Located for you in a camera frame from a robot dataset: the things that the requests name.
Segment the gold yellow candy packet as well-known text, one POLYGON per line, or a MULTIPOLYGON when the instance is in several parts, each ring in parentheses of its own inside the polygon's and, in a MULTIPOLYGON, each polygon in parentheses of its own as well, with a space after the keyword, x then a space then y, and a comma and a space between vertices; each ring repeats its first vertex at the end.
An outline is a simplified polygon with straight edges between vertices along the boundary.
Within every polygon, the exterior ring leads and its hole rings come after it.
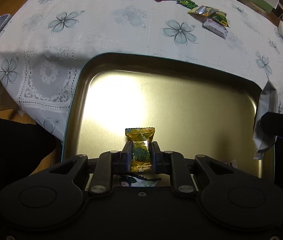
POLYGON ((155 131, 154 127, 125 129, 126 137, 132 142, 131 172, 137 173, 152 170, 150 143, 155 131))

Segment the long grey snack bar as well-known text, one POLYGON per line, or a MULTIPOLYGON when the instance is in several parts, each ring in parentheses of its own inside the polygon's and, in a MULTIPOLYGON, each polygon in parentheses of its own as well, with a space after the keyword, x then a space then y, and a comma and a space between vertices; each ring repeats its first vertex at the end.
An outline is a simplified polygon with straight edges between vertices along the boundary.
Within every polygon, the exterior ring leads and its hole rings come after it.
POLYGON ((253 142, 256 147, 254 159, 262 160, 264 154, 274 145, 276 136, 272 132, 271 117, 277 113, 278 93, 268 80, 262 90, 254 124, 253 142))

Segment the white hawthorn strip packet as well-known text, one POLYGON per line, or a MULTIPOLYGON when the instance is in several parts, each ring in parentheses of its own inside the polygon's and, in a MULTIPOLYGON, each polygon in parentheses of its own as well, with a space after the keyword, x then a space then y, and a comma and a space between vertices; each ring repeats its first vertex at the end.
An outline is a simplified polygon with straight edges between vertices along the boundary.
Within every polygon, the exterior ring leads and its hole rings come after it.
POLYGON ((210 18, 206 18, 203 22, 203 27, 208 29, 209 31, 213 32, 214 34, 218 35, 219 37, 226 39, 228 31, 227 29, 220 25, 219 23, 215 22, 210 18))

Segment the green garlic pea packet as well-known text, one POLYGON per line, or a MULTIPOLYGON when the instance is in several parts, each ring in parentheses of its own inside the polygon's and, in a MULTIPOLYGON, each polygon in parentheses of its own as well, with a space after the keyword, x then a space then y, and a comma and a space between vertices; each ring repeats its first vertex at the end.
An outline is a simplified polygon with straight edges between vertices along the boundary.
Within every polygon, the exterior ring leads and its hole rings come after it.
POLYGON ((227 20, 227 14, 222 11, 216 11, 208 16, 208 18, 212 19, 213 21, 217 22, 218 24, 229 27, 229 22, 227 20))

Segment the silver yellow foil packet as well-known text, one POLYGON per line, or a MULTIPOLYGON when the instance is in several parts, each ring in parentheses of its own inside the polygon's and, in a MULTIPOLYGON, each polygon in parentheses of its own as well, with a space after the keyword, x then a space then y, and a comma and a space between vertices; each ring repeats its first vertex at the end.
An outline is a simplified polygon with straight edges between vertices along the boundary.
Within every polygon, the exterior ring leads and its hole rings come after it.
POLYGON ((218 9, 216 9, 216 8, 201 5, 201 6, 197 6, 193 9, 189 10, 188 14, 210 17, 211 15, 213 15, 216 12, 218 12, 218 9))

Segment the small green foil candy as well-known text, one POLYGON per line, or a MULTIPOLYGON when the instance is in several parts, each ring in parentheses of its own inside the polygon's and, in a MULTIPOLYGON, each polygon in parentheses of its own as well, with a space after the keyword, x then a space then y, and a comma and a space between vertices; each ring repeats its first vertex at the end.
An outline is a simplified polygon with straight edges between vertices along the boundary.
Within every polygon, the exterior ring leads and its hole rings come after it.
POLYGON ((180 4, 180 5, 186 7, 190 10, 198 7, 198 5, 195 2, 193 2, 192 0, 177 0, 177 4, 180 4))

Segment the blue white snack packet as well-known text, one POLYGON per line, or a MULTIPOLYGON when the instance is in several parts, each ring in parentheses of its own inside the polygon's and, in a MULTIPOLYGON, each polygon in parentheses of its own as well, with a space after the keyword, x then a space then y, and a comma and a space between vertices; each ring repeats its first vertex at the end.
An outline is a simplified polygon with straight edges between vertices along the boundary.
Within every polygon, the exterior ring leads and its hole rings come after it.
POLYGON ((113 185, 121 187, 155 187, 161 178, 146 178, 138 174, 114 175, 113 185))

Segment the brown heart snack packet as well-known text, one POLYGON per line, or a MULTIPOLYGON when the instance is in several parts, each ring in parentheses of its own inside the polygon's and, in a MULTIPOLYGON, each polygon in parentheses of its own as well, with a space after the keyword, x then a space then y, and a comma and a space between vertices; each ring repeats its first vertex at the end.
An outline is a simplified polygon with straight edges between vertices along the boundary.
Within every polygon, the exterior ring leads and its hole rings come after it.
POLYGON ((225 162, 225 164, 228 165, 228 166, 231 166, 233 168, 238 168, 236 159, 233 159, 231 161, 227 161, 227 162, 225 162))

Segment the gold metal tray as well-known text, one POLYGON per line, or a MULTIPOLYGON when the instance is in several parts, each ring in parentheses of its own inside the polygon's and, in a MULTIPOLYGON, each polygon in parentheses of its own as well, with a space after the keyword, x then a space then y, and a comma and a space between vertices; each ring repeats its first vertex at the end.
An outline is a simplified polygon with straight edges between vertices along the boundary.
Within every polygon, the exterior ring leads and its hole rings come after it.
POLYGON ((254 155, 261 88, 240 76, 161 57, 106 53, 82 68, 69 111, 63 159, 97 158, 126 143, 125 129, 153 127, 162 151, 203 154, 273 180, 274 152, 254 155))

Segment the white floral tablecloth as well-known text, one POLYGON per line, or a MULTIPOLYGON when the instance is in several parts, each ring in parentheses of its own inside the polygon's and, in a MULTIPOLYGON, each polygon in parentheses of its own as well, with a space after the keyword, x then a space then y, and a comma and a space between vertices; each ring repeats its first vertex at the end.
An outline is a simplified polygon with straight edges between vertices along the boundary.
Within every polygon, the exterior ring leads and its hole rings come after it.
POLYGON ((25 111, 63 138, 80 69, 127 53, 201 64, 277 90, 283 114, 283 23, 236 0, 192 0, 227 14, 226 38, 175 1, 28 0, 0 32, 0 110, 25 111))

